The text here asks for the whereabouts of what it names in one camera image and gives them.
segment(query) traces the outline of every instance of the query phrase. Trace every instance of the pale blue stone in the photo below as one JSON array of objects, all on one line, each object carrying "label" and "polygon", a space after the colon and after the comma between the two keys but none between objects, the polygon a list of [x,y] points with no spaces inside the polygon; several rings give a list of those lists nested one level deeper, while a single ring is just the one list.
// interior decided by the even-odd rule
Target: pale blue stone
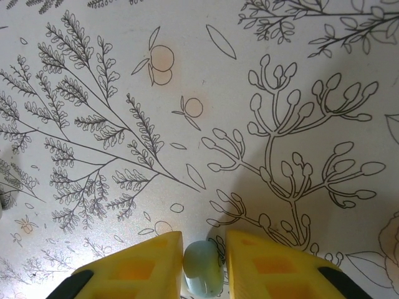
[{"label": "pale blue stone", "polygon": [[213,243],[197,241],[190,244],[184,254],[183,270],[190,293],[212,298],[222,291],[224,273]]}]

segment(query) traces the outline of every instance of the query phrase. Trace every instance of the orange circle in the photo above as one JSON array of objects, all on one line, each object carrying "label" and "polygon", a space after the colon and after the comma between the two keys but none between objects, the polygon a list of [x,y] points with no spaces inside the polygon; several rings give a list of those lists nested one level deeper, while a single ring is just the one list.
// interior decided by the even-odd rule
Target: orange circle
[{"label": "orange circle", "polygon": [[152,69],[153,80],[158,85],[165,85],[168,84],[169,81],[172,79],[172,71],[167,70],[165,72],[160,72],[155,68]]},{"label": "orange circle", "polygon": [[204,111],[204,106],[197,98],[189,98],[185,105],[185,112],[193,118],[199,117]]},{"label": "orange circle", "polygon": [[170,70],[175,63],[175,55],[172,50],[164,45],[156,45],[151,50],[151,64],[160,72]]}]

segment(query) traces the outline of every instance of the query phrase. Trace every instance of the table surface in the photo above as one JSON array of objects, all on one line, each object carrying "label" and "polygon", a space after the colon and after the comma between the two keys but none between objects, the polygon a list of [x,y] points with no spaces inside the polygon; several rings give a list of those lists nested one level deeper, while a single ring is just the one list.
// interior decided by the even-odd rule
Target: table surface
[{"label": "table surface", "polygon": [[1,299],[171,230],[223,257],[232,228],[399,298],[398,0],[0,12]]}]

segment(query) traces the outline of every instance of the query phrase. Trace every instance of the line illustration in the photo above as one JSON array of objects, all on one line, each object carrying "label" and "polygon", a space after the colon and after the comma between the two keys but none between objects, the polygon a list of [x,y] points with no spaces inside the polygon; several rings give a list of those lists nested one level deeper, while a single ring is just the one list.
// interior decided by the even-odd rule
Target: line illustration
[{"label": "line illustration", "polygon": [[236,51],[234,51],[233,47],[231,47],[231,44],[222,35],[222,33],[219,32],[219,30],[209,24],[206,25],[206,30],[208,31],[211,40],[220,51],[225,53],[228,57],[237,60]]},{"label": "line illustration", "polygon": [[[8,115],[6,113],[1,114],[1,116],[7,120]],[[12,145],[14,154],[18,154],[20,151],[25,152],[25,148],[27,147],[26,140],[30,140],[31,138],[11,129],[12,127],[10,125],[8,127],[5,124],[2,126],[0,125],[0,136],[3,135],[4,139],[9,141],[15,140]],[[0,202],[3,209],[10,209],[17,205],[16,198],[13,195],[14,193],[24,193],[41,202],[45,202],[34,192],[37,179],[28,175],[15,163],[9,164],[5,160],[0,159],[0,174],[2,174],[2,176],[0,176]]]},{"label": "line illustration", "polygon": [[399,114],[385,115],[389,133],[399,145]]},{"label": "line illustration", "polygon": [[176,148],[177,150],[187,150],[187,147],[185,147],[184,145],[181,145],[180,143],[176,143],[176,142],[170,143],[170,146],[172,148]]},{"label": "line illustration", "polygon": [[175,202],[174,204],[172,204],[170,206],[170,210],[172,212],[174,212],[174,213],[178,213],[179,214],[179,213],[181,213],[181,212],[183,212],[185,210],[185,207],[184,207],[184,205],[178,204],[177,202]]},{"label": "line illustration", "polygon": [[365,0],[351,0],[350,3],[352,11],[332,12],[329,1],[245,0],[238,24],[242,23],[244,29],[254,29],[258,40],[276,40],[278,44],[283,44],[291,43],[299,19],[330,22],[339,18],[339,25],[324,24],[325,36],[309,41],[309,45],[316,46],[309,58],[321,54],[331,58],[332,52],[338,48],[344,48],[350,54],[355,44],[365,54],[370,53],[373,43],[397,44],[395,34],[399,27],[399,11],[392,11],[390,5],[395,1],[381,0],[380,6],[370,8],[365,6]]},{"label": "line illustration", "polygon": [[27,215],[21,220],[14,220],[14,222],[19,224],[26,234],[30,234],[34,227],[39,227],[36,223],[30,221]]},{"label": "line illustration", "polygon": [[369,281],[382,288],[390,288],[399,295],[398,247],[399,212],[394,213],[387,225],[380,231],[378,241],[381,253],[361,251],[347,254],[350,263]]},{"label": "line illustration", "polygon": [[113,238],[120,243],[125,243],[118,235],[113,235]]},{"label": "line illustration", "polygon": [[91,241],[89,238],[84,239],[84,247],[91,249],[93,253],[93,260],[98,260],[112,253],[111,246],[103,246]]},{"label": "line illustration", "polygon": [[[6,9],[13,8],[18,2],[19,0],[9,0]],[[28,7],[33,7],[35,5],[42,4],[41,8],[39,9],[39,14],[47,12],[53,5],[55,8],[59,7],[63,2],[64,0],[25,0],[25,4]]]},{"label": "line illustration", "polygon": [[196,128],[198,131],[201,131],[201,128],[197,125],[193,118],[200,117],[204,111],[204,106],[200,100],[197,98],[189,98],[185,101],[184,97],[180,98],[180,111],[172,111],[172,113],[177,115],[183,115],[188,123]]},{"label": "line illustration", "polygon": [[[130,3],[130,5],[138,4],[143,2],[144,0],[126,0]],[[102,8],[106,7],[108,4],[113,2],[117,2],[117,0],[91,0],[87,3],[87,7],[89,8]]]},{"label": "line illustration", "polygon": [[[230,225],[237,221],[244,220],[262,229],[272,240],[278,243],[295,247],[299,250],[306,250],[311,240],[311,219],[309,215],[300,213],[298,205],[301,199],[319,189],[324,189],[332,202],[342,208],[354,208],[357,203],[355,199],[371,199],[377,194],[367,189],[357,191],[343,191],[339,188],[340,184],[362,176],[372,176],[385,169],[385,165],[380,162],[371,161],[358,163],[353,159],[345,157],[354,145],[352,141],[341,142],[333,148],[330,156],[324,164],[321,173],[316,173],[310,162],[305,161],[303,156],[297,151],[292,151],[291,161],[282,160],[278,173],[272,169],[273,151],[276,151],[278,140],[288,135],[298,134],[309,131],[323,125],[331,118],[343,119],[345,121],[370,121],[372,116],[367,113],[356,114],[356,110],[361,107],[378,90],[378,82],[371,82],[367,85],[356,82],[347,87],[336,107],[330,106],[329,98],[333,97],[339,86],[346,86],[342,82],[342,75],[336,73],[327,81],[317,80],[312,87],[314,96],[313,102],[302,103],[301,91],[291,90],[285,101],[281,97],[281,92],[288,88],[292,79],[297,73],[297,64],[291,63],[286,68],[277,65],[270,71],[271,58],[266,54],[260,60],[261,69],[259,73],[250,70],[248,81],[257,87],[260,93],[255,93],[249,103],[249,108],[254,114],[255,121],[249,121],[247,131],[250,135],[265,139],[264,163],[262,165],[249,164],[245,159],[246,145],[243,134],[233,130],[233,134],[214,128],[214,138],[203,137],[202,142],[210,150],[219,151],[231,160],[231,164],[222,165],[219,163],[209,163],[208,168],[214,172],[234,171],[239,167],[259,176],[259,179],[268,186],[276,198],[286,203],[291,210],[292,218],[280,221],[282,231],[278,231],[272,225],[272,219],[265,213],[260,213],[258,218],[247,215],[245,199],[239,194],[232,192],[230,195],[222,190],[217,190],[220,201],[210,201],[212,208],[221,214],[228,216],[226,221],[217,219],[207,219],[208,224],[214,227]],[[267,118],[262,114],[261,107],[264,104],[264,97],[271,98],[270,116]],[[284,116],[278,116],[277,111],[282,107],[286,108]],[[284,181],[290,187],[283,187]],[[233,208],[227,211],[223,203],[229,203]]]},{"label": "line illustration", "polygon": [[204,180],[199,172],[191,164],[186,164],[187,173],[190,179],[200,188],[206,190]]},{"label": "line illustration", "polygon": [[167,232],[173,232],[172,226],[166,221],[157,221],[154,225],[154,228],[146,228],[142,229],[138,232],[138,235],[148,235],[155,233],[156,235],[162,235]]},{"label": "line illustration", "polygon": [[22,241],[22,237],[20,234],[18,234],[17,232],[15,234],[10,233],[11,237],[13,238],[12,242],[15,243],[17,242],[17,244],[23,248],[21,241]]},{"label": "line illustration", "polygon": [[[50,43],[38,44],[43,70],[38,71],[34,78],[41,90],[33,87],[34,78],[22,56],[18,56],[17,66],[11,66],[14,75],[0,70],[4,81],[29,99],[24,108],[31,117],[40,119],[43,126],[55,125],[57,130],[56,133],[48,133],[41,127],[37,128],[29,115],[24,113],[20,116],[20,104],[5,92],[0,93],[0,114],[4,122],[0,125],[0,131],[14,142],[14,154],[23,153],[31,143],[31,138],[42,138],[44,148],[50,152],[55,167],[49,184],[57,190],[54,199],[62,206],[61,210],[52,213],[53,220],[66,232],[73,232],[79,223],[84,229],[91,229],[95,218],[102,220],[107,216],[107,210],[112,209],[119,210],[117,218],[122,221],[132,215],[136,207],[135,199],[158,176],[199,192],[197,187],[181,181],[164,167],[158,156],[164,141],[156,133],[154,124],[142,110],[140,102],[129,93],[126,94],[125,105],[134,122],[122,119],[115,112],[114,105],[120,104],[116,102],[118,89],[114,85],[120,74],[113,70],[117,63],[111,57],[113,45],[98,36],[96,45],[92,47],[90,37],[69,11],[64,13],[61,21],[67,31],[62,32],[55,25],[48,24],[46,36]],[[88,72],[90,77],[83,79],[82,71],[85,74]],[[66,105],[72,105],[75,109],[82,106],[85,110],[79,111],[91,113],[79,115],[72,121],[65,110]],[[112,119],[100,111],[106,111],[106,115],[112,115]],[[72,125],[86,132],[88,138],[84,139],[87,142],[67,133],[65,129]],[[123,146],[132,155],[114,154],[115,151],[111,151],[112,148]],[[101,154],[107,161],[97,163],[88,156],[81,158],[80,150]],[[116,161],[123,161],[126,167],[117,169],[114,166]],[[2,173],[7,174],[9,165],[4,163],[0,163],[0,168],[3,169]],[[81,176],[70,176],[67,170],[71,167],[84,169],[86,166],[94,170],[84,171]],[[113,179],[110,181],[104,173],[112,172]],[[127,192],[107,202],[109,184],[113,183]],[[31,192],[34,184],[35,180],[28,178],[24,184],[10,186],[14,191],[35,197]]]},{"label": "line illustration", "polygon": [[140,61],[131,75],[137,74],[144,66],[148,66],[151,86],[166,85],[173,77],[172,66],[175,64],[175,54],[165,45],[154,45],[161,27],[157,27],[148,40],[149,58]]}]

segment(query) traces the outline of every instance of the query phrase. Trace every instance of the branch drawing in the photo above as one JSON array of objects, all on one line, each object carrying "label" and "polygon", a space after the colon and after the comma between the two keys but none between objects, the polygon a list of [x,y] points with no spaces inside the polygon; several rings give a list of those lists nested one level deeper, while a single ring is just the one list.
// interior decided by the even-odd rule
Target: branch drawing
[{"label": "branch drawing", "polygon": [[[13,149],[16,149],[14,153],[19,153],[17,147],[20,145],[20,140],[18,140],[18,136],[14,135],[14,133],[3,130],[4,128],[6,128],[4,124],[3,126],[0,126],[0,136],[3,134],[3,137],[9,141],[17,140],[13,144]],[[16,198],[13,195],[15,192],[24,193],[30,197],[45,202],[34,192],[38,180],[28,175],[15,163],[8,164],[5,160],[0,159],[0,174],[2,174],[0,177],[0,202],[3,209],[10,209],[17,205]]]},{"label": "branch drawing", "polygon": [[[117,0],[91,0],[87,3],[87,6],[90,8],[101,8],[101,7],[105,7],[108,4],[111,4],[113,2],[117,2]],[[134,5],[140,2],[143,2],[144,0],[127,0],[130,5]]]},{"label": "branch drawing", "polygon": [[[124,120],[115,112],[114,107],[120,105],[115,96],[118,92],[115,82],[120,74],[114,70],[117,61],[111,57],[113,45],[98,36],[96,46],[92,46],[92,39],[69,11],[64,13],[61,21],[66,32],[48,23],[46,36],[50,42],[37,45],[43,70],[38,71],[34,78],[41,90],[34,88],[36,85],[32,83],[31,70],[22,56],[17,58],[18,66],[11,66],[12,74],[0,70],[0,77],[11,89],[29,99],[24,108],[31,115],[31,118],[26,113],[20,116],[19,104],[10,95],[1,92],[0,115],[4,123],[0,124],[0,134],[14,143],[14,154],[25,152],[33,137],[43,139],[44,148],[49,150],[55,164],[50,176],[50,185],[57,190],[54,199],[63,205],[61,210],[52,213],[54,222],[58,222],[65,232],[72,232],[79,222],[84,229],[91,229],[94,218],[102,220],[107,216],[107,209],[121,209],[118,220],[124,220],[132,214],[137,196],[158,177],[199,192],[164,167],[159,157],[164,141],[137,100],[129,93],[126,96],[126,105],[135,122]],[[154,41],[152,36],[150,48]],[[83,79],[84,74],[90,77]],[[75,107],[83,115],[71,121],[67,107]],[[37,127],[33,118],[38,118],[43,123],[42,127]],[[91,139],[84,138],[87,140],[84,142],[82,138],[77,139],[77,135],[67,133],[65,129],[70,129],[72,124],[89,133]],[[56,129],[55,133],[46,130],[50,126]],[[116,147],[127,148],[132,155],[115,154],[113,148]],[[101,154],[106,162],[97,163],[87,156],[81,158],[80,150]],[[126,167],[116,169],[116,161],[123,161]],[[69,176],[67,168],[84,166],[91,170],[83,170],[82,175],[74,178]],[[105,204],[110,186],[104,174],[107,168],[107,173],[111,172],[112,167],[115,183],[129,192]],[[33,193],[35,180],[27,177],[26,181],[16,181],[17,176],[14,178],[8,174],[10,167],[5,161],[0,164],[0,169],[9,180],[6,184],[14,188],[13,191],[37,197]],[[25,177],[23,171],[14,170]]]},{"label": "branch drawing", "polygon": [[238,24],[243,23],[244,29],[255,29],[258,40],[276,40],[283,44],[291,42],[299,19],[339,18],[339,26],[325,23],[325,35],[309,41],[309,45],[317,48],[308,57],[323,54],[331,58],[332,51],[338,47],[350,54],[356,43],[369,54],[372,41],[397,44],[399,11],[392,10],[390,4],[393,3],[395,1],[381,0],[381,6],[367,8],[365,0],[351,0],[351,11],[331,12],[329,0],[245,0]]},{"label": "branch drawing", "polygon": [[[26,0],[26,6],[32,7],[38,4],[41,4],[41,8],[39,9],[39,14],[43,14],[47,12],[53,5],[55,8],[59,7],[64,0]],[[18,0],[9,0],[6,8],[11,9],[18,3]]]},{"label": "branch drawing", "polygon": [[102,246],[96,244],[95,242],[90,241],[89,238],[85,238],[84,247],[90,247],[93,253],[93,260],[98,260],[103,257],[106,257],[112,252],[112,248],[110,246]]},{"label": "branch drawing", "polygon": [[[340,184],[362,176],[377,174],[385,169],[385,165],[371,161],[357,166],[355,160],[345,157],[354,147],[353,142],[346,141],[334,147],[320,174],[315,173],[311,163],[304,161],[302,155],[297,151],[292,152],[292,161],[283,160],[280,162],[279,171],[276,173],[276,169],[272,168],[273,151],[276,151],[279,139],[309,131],[323,125],[332,118],[359,122],[370,121],[371,115],[366,113],[356,114],[356,111],[377,92],[378,82],[372,82],[366,86],[356,82],[347,87],[342,95],[339,95],[334,90],[342,84],[342,75],[337,73],[326,82],[317,80],[313,84],[313,102],[303,103],[302,93],[298,89],[289,92],[285,101],[283,101],[281,92],[287,89],[292,82],[297,72],[296,63],[294,62],[286,68],[278,65],[272,71],[273,78],[268,72],[271,68],[269,54],[262,57],[260,66],[259,73],[254,70],[249,71],[248,80],[251,85],[257,87],[260,92],[265,93],[270,98],[271,116],[264,116],[261,110],[261,107],[265,105],[264,99],[266,97],[260,93],[255,93],[249,104],[254,114],[254,121],[248,123],[247,130],[250,135],[265,139],[262,165],[251,165],[246,161],[247,145],[243,134],[237,129],[234,129],[233,134],[229,135],[219,128],[214,128],[214,138],[203,137],[202,142],[208,149],[219,151],[231,161],[227,165],[209,163],[208,168],[210,170],[217,173],[234,171],[242,167],[254,173],[268,186],[276,198],[287,204],[292,218],[280,221],[283,232],[279,232],[272,225],[271,218],[267,214],[260,213],[257,219],[249,217],[245,200],[238,194],[231,193],[228,195],[222,190],[217,190],[220,201],[225,203],[228,208],[216,201],[210,201],[210,204],[214,210],[226,215],[227,220],[219,221],[209,218],[207,222],[214,227],[219,227],[245,220],[264,230],[276,242],[305,250],[310,243],[311,220],[307,214],[299,213],[297,206],[300,204],[300,200],[317,190],[323,189],[328,192],[336,206],[342,209],[354,208],[357,205],[354,199],[371,199],[376,196],[376,192],[367,189],[354,192],[342,191],[339,188]],[[330,105],[332,97],[334,97],[336,103],[334,107]],[[280,117],[277,111],[283,107],[286,112],[284,116]],[[289,187],[283,187],[284,183],[288,183]]]},{"label": "branch drawing", "polygon": [[16,280],[17,282],[25,283],[29,285],[30,283],[26,282],[22,275],[15,271],[14,267],[10,264],[10,262],[2,257],[0,257],[0,279],[3,280]]}]

